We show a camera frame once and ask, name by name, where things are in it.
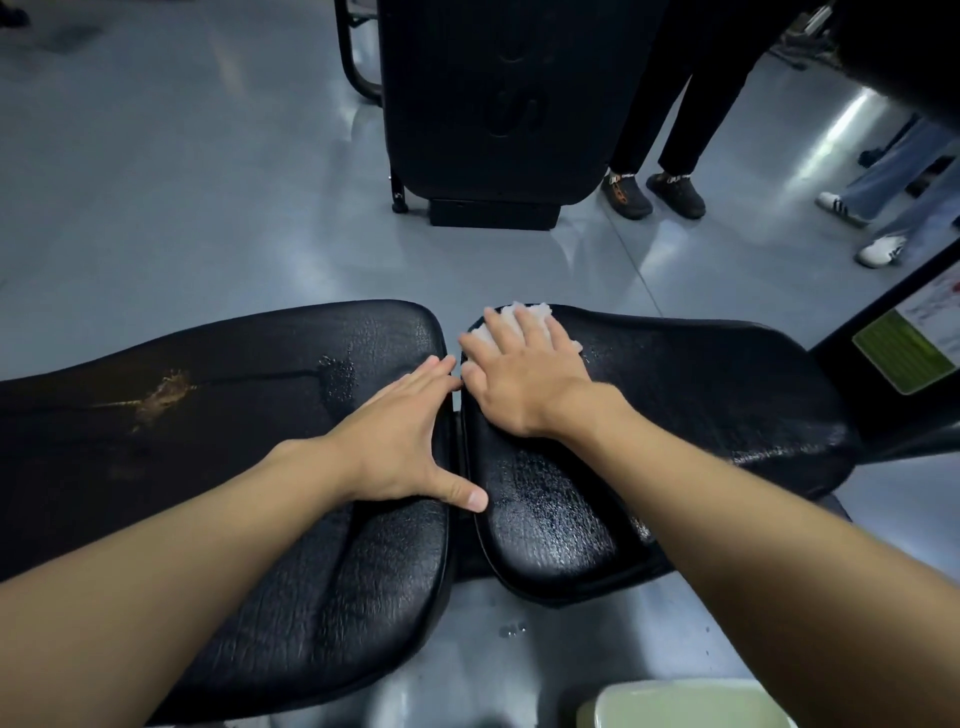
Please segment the person's right hand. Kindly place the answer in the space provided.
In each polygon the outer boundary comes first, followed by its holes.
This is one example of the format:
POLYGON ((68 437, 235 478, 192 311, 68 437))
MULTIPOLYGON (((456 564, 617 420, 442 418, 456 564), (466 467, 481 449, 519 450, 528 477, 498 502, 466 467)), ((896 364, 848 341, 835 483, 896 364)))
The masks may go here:
MULTIPOLYGON (((463 354, 470 345, 468 334, 459 339, 463 354)), ((592 380, 587 366, 545 364, 481 365, 498 379, 499 413, 491 424, 518 437, 570 443, 631 411, 616 387, 592 380)))

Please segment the person's left hand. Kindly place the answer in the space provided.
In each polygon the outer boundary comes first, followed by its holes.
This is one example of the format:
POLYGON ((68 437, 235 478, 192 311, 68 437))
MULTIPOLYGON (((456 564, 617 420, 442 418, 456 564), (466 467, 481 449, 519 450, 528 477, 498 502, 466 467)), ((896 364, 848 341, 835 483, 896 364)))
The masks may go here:
POLYGON ((460 389, 452 356, 429 356, 390 383, 325 437, 342 474, 338 492, 350 501, 429 496, 429 473, 444 469, 433 455, 438 415, 460 389))

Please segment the white wet wipe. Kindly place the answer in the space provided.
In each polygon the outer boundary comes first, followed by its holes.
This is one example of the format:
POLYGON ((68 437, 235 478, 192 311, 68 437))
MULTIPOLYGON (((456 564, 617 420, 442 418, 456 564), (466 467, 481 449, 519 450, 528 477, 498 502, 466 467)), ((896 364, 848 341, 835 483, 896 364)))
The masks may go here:
POLYGON ((467 334, 465 361, 477 366, 508 362, 570 364, 582 362, 582 345, 574 340, 545 302, 515 301, 489 311, 467 334))

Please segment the person's right forearm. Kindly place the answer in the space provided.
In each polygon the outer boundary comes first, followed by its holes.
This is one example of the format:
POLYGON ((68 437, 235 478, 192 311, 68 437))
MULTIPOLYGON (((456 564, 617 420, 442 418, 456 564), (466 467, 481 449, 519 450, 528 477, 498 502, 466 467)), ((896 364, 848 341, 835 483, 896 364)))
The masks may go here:
POLYGON ((670 434, 609 385, 548 401, 544 432, 650 528, 798 728, 960 728, 960 585, 670 434))

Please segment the person's left forearm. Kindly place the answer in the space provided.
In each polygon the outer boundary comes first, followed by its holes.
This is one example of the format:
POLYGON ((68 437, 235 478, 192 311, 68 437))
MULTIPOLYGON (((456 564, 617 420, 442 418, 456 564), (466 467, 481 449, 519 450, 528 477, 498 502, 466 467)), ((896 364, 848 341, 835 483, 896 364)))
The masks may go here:
POLYGON ((271 565, 342 504, 331 435, 0 583, 0 728, 144 728, 271 565))

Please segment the black wet seat pad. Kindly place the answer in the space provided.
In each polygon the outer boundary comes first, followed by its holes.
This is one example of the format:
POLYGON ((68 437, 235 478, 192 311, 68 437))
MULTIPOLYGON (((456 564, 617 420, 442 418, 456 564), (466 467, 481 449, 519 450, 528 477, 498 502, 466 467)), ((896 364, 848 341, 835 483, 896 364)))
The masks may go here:
MULTIPOLYGON (((632 317, 532 304, 581 346, 595 382, 693 446, 811 502, 835 491, 862 454, 841 395, 789 336, 746 321, 632 317)), ((561 444, 491 425, 462 396, 463 462, 489 496, 478 540, 500 582, 563 606, 674 571, 650 530, 561 444)))

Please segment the black stained seat pad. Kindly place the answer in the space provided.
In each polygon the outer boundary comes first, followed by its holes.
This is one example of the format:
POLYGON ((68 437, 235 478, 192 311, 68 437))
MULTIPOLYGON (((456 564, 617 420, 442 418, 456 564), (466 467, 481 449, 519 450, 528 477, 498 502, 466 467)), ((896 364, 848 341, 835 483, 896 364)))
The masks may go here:
MULTIPOLYGON (((320 436, 429 356, 441 326, 401 300, 214 322, 0 381, 0 580, 209 491, 276 444, 320 436)), ((413 657, 447 606, 453 509, 344 506, 287 551, 150 718, 317 706, 413 657)))

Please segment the black padded machine backrest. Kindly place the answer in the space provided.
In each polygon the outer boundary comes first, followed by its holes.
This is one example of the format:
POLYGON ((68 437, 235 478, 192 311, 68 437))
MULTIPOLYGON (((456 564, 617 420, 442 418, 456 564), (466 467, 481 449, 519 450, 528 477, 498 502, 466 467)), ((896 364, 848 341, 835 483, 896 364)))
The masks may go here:
POLYGON ((608 169, 670 0, 378 0, 392 208, 548 232, 608 169))

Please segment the white plastic bin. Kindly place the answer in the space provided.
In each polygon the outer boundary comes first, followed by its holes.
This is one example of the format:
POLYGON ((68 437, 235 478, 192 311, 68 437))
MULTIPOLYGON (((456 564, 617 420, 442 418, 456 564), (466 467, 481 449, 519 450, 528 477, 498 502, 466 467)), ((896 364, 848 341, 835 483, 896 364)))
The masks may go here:
POLYGON ((607 685, 584 702, 576 728, 798 728, 760 682, 740 678, 607 685))

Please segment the green and white instruction label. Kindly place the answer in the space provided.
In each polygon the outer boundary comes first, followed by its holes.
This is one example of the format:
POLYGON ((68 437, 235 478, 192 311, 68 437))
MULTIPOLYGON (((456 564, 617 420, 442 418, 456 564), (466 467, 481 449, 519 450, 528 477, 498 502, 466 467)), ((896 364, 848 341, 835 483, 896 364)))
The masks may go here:
POLYGON ((960 371, 960 261, 867 324, 852 344, 904 396, 960 371))

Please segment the black curved machine pad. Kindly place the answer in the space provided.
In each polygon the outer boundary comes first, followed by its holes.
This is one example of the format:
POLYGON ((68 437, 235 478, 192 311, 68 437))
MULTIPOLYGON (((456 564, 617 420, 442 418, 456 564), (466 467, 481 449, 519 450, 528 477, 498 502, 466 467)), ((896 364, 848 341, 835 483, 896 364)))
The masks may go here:
POLYGON ((960 0, 835 0, 846 74, 960 133, 960 0))

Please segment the black metal tube frame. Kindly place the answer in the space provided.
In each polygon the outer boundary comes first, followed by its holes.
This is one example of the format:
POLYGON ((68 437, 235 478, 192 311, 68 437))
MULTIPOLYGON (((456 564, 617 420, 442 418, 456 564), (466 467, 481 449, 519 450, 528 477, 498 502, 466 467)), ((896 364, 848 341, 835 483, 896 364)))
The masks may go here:
POLYGON ((382 108, 382 85, 367 79, 354 58, 353 30, 378 20, 378 0, 333 0, 343 74, 364 100, 382 108))

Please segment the black machine frame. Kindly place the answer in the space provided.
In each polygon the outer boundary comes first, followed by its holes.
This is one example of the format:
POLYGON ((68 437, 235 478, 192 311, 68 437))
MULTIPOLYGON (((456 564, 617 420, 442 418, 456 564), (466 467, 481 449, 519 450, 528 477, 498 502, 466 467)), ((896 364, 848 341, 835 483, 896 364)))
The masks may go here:
POLYGON ((812 348, 860 435, 864 463, 960 452, 960 370, 903 395, 853 344, 855 334, 957 261, 960 237, 812 348))

